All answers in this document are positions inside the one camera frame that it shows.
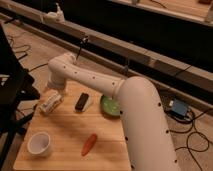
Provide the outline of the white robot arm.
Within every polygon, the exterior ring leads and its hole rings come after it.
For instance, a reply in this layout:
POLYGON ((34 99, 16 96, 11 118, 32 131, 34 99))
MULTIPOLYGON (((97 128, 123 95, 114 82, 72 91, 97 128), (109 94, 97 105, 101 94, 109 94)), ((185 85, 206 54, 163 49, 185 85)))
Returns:
POLYGON ((76 65, 72 54, 48 62, 48 86, 63 90, 68 80, 77 81, 119 104, 121 122, 133 171, 181 171, 156 87, 148 79, 114 77, 76 65))

